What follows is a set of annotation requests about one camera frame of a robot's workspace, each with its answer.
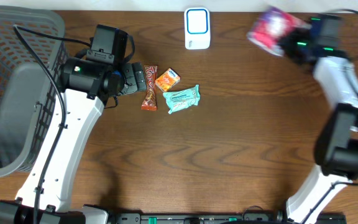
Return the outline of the purple pink snack packet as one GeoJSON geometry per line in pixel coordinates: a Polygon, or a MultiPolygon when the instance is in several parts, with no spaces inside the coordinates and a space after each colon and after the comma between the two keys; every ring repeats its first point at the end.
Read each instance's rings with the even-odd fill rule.
{"type": "Polygon", "coordinates": [[[268,53],[283,56],[284,51],[279,46],[279,41],[296,28],[309,29],[310,27],[305,21],[270,6],[254,23],[247,33],[247,38],[268,53]]]}

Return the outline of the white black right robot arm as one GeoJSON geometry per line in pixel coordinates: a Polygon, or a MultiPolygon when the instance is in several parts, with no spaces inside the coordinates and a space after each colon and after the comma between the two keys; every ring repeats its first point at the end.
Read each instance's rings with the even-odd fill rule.
{"type": "Polygon", "coordinates": [[[358,186],[358,79],[353,59],[339,49],[341,18],[311,17],[308,27],[280,39],[285,55],[310,65],[332,108],[314,145],[315,165],[285,204],[282,221],[316,223],[325,206],[347,186],[358,186]]]}

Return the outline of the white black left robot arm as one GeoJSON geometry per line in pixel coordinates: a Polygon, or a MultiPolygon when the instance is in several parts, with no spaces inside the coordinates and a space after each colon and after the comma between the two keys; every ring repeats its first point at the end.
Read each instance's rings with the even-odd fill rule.
{"type": "Polygon", "coordinates": [[[52,120],[35,164],[14,200],[0,201],[0,223],[114,223],[96,205],[71,209],[73,183],[90,133],[110,98],[146,88],[142,67],[127,47],[134,39],[98,25],[86,51],[69,58],[51,84],[56,91],[52,120]]]}

